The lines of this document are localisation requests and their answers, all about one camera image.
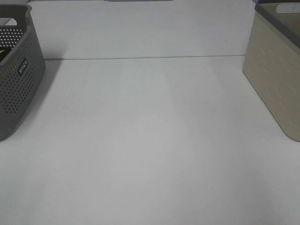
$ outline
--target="basket hole pattern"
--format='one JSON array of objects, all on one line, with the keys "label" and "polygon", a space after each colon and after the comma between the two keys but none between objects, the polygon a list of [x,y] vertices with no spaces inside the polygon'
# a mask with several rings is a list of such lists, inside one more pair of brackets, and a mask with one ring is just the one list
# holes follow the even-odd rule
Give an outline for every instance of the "basket hole pattern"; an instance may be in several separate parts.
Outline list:
[{"label": "basket hole pattern", "polygon": [[23,36],[21,29],[0,28],[0,47],[13,48]]},{"label": "basket hole pattern", "polygon": [[[28,66],[22,76],[17,70],[26,57]],[[34,87],[42,69],[43,56],[35,33],[22,43],[17,53],[0,68],[0,107],[5,113],[17,113]]]}]

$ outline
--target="white table surface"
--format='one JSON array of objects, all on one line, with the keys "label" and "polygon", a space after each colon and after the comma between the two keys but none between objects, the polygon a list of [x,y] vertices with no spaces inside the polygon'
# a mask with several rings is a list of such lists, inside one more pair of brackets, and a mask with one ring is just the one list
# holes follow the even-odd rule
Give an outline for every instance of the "white table surface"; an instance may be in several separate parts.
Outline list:
[{"label": "white table surface", "polygon": [[45,58],[244,55],[251,0],[30,2]]},{"label": "white table surface", "polygon": [[47,61],[0,142],[3,225],[298,225],[300,144],[242,56]]}]

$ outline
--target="basket logo text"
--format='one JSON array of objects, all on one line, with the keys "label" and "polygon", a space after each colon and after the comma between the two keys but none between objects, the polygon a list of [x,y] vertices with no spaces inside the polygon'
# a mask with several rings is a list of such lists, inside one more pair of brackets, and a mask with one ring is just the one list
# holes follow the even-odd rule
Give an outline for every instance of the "basket logo text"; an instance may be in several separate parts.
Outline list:
[{"label": "basket logo text", "polygon": [[19,76],[22,76],[22,74],[24,73],[27,66],[28,66],[28,61],[26,58],[24,58],[23,62],[20,64],[20,66],[18,68]]}]

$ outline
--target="plastic bin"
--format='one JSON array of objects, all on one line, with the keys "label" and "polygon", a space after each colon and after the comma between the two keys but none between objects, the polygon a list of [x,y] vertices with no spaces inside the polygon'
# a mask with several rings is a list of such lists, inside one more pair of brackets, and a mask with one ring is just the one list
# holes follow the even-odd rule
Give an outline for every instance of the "plastic bin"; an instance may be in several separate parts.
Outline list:
[{"label": "plastic bin", "polygon": [[284,2],[300,1],[257,2],[243,72],[284,133],[300,141],[300,13],[277,13]]},{"label": "plastic bin", "polygon": [[10,49],[0,62],[0,140],[16,128],[45,72],[30,11],[27,5],[0,5],[0,17],[17,22],[16,26],[0,26],[0,48]]}]

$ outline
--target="beige storage box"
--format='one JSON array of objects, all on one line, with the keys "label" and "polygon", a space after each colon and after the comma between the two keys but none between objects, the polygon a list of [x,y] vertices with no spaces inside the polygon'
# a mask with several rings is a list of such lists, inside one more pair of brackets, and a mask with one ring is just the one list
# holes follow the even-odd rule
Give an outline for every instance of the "beige storage box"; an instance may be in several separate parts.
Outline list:
[{"label": "beige storage box", "polygon": [[243,67],[284,133],[296,141],[300,141],[299,2],[257,2]]}]

